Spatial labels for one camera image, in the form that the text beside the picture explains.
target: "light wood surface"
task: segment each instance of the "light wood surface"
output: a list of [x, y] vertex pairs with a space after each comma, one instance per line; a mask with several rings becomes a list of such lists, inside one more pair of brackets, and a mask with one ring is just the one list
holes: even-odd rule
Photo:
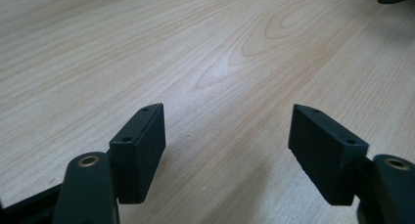
[[0, 0], [1, 202], [164, 103], [160, 167], [122, 223], [357, 223], [288, 150], [292, 107], [415, 161], [414, 28], [413, 0]]

